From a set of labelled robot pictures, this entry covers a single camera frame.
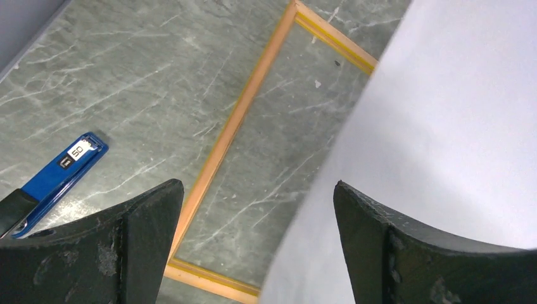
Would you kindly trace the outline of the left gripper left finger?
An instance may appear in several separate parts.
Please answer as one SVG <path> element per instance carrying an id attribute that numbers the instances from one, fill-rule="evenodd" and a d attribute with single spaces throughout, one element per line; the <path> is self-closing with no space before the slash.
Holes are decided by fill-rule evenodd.
<path id="1" fill-rule="evenodd" d="M 1 240 L 2 303 L 154 303 L 184 197 L 170 179 L 23 239 Z"/>

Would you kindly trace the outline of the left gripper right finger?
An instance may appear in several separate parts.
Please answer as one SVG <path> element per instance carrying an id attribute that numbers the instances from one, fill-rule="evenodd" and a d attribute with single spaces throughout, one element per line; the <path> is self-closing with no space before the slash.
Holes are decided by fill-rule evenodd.
<path id="1" fill-rule="evenodd" d="M 345 182 L 333 194 L 357 303 L 535 303 L 536 251 L 451 234 Z"/>

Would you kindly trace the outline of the building photo print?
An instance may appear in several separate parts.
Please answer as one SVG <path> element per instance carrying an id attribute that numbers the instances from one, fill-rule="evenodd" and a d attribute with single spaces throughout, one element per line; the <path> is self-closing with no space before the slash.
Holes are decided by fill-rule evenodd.
<path id="1" fill-rule="evenodd" d="M 536 2 L 413 1 L 282 240 L 260 303 L 354 296 L 343 181 L 452 234 L 536 248 Z"/>

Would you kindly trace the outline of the yellow wooden photo frame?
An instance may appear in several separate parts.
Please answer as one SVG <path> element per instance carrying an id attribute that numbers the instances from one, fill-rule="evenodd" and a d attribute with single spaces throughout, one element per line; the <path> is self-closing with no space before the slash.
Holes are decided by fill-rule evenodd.
<path id="1" fill-rule="evenodd" d="M 377 60 L 372 55 L 355 44 L 349 37 L 331 25 L 329 21 L 323 19 L 301 1 L 290 1 L 286 6 L 281 19 L 263 50 L 263 54 L 260 56 L 240 97 L 237 99 L 231 114 L 182 206 L 168 256 L 168 263 L 164 271 L 164 276 L 169 279 L 240 303 L 257 303 L 260 290 L 252 285 L 180 260 L 175 257 L 175 253 L 179 249 L 249 107 L 270 71 L 294 23 L 297 23 L 318 40 L 333 48 L 364 73 L 370 75 L 377 65 Z"/>

